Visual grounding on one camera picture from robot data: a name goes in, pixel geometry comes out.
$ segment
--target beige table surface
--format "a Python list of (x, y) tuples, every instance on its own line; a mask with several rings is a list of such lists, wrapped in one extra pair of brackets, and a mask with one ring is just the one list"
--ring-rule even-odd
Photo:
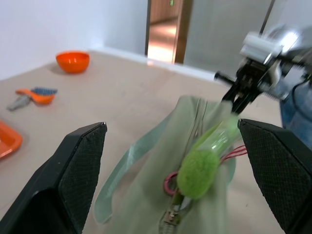
[[(79, 127), (106, 121), (101, 171), (95, 197), (127, 148), (166, 117), (181, 95), (221, 100), (228, 87), (183, 76), (165, 69), (101, 53), (91, 53), (91, 64), (81, 75), (66, 75), (50, 64), (0, 81), (0, 120), (23, 136), (21, 148), (0, 160), (0, 218), (4, 216), (34, 171), (56, 150), (64, 136)], [(29, 106), (9, 112), (15, 90), (35, 86), (57, 88), (48, 106)], [(280, 125), (278, 103), (259, 97), (243, 117)], [(90, 210), (83, 233), (101, 234)], [(228, 211), (233, 234), (281, 234), (263, 198), (247, 157), (237, 160), (228, 192)]]

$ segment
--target pouch strap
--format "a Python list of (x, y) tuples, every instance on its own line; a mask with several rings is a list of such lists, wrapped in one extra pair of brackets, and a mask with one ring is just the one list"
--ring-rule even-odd
[(168, 115), (160, 124), (130, 146), (117, 166), (105, 181), (97, 195), (94, 206), (94, 218), (97, 223), (105, 224), (112, 216), (112, 198), (116, 186), (138, 160), (149, 152), (158, 142), (171, 117)]

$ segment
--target doorway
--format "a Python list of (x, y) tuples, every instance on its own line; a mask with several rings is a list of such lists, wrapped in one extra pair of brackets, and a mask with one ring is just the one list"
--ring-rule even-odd
[(183, 0), (149, 0), (146, 55), (149, 59), (175, 61)]

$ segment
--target orange scoop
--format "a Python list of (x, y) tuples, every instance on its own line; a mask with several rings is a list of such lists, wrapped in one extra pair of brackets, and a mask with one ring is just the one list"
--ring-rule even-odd
[(31, 92), (31, 91), (28, 90), (28, 89), (19, 89), (19, 90), (16, 90), (15, 92), (16, 92), (17, 94), (26, 94), (26, 95), (29, 95), (29, 96), (31, 96), (31, 99), (32, 99), (34, 102), (39, 103), (39, 104), (42, 104), (42, 105), (50, 104), (50, 103), (52, 102), (52, 100), (54, 99), (54, 95), (42, 96), (42, 95), (35, 94), (35, 93)]
[(17, 132), (0, 121), (0, 158), (17, 150), (22, 141)]

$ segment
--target green pom-pom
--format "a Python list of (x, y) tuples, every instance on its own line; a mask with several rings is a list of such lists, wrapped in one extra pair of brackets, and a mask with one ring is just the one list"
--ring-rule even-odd
[(187, 154), (177, 175), (181, 193), (199, 199), (211, 187), (220, 159), (211, 151), (192, 151)]

